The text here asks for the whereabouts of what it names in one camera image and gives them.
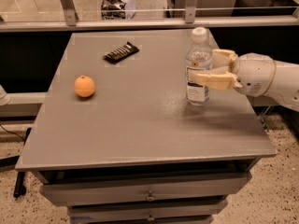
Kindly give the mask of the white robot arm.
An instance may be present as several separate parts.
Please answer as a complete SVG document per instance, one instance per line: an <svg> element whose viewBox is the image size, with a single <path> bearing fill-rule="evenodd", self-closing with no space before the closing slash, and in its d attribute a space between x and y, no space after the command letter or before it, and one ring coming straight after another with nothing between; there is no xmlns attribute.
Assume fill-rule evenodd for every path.
<svg viewBox="0 0 299 224"><path fill-rule="evenodd" d="M216 90L235 89L250 97L270 97L279 105L299 111L299 65L267 55L214 49L212 68L192 76L196 84Z"/></svg>

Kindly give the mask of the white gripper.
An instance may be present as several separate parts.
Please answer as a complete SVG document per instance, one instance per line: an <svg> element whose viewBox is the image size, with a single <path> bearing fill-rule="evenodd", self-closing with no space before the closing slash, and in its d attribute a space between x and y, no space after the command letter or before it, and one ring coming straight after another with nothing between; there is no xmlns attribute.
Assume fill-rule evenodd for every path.
<svg viewBox="0 0 299 224"><path fill-rule="evenodd" d="M230 49L214 49L212 69L224 74L197 74L195 82L215 90L235 89L244 95L258 97L270 87L276 65L267 55L248 53L239 56Z"/></svg>

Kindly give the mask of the black white robot base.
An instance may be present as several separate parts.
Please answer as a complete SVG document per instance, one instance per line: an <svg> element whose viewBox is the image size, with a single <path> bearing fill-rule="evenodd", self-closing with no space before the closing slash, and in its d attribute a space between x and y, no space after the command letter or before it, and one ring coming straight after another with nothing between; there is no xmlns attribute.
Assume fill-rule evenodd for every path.
<svg viewBox="0 0 299 224"><path fill-rule="evenodd" d="M103 20L130 20L135 13L135 0L103 0L101 4Z"/></svg>

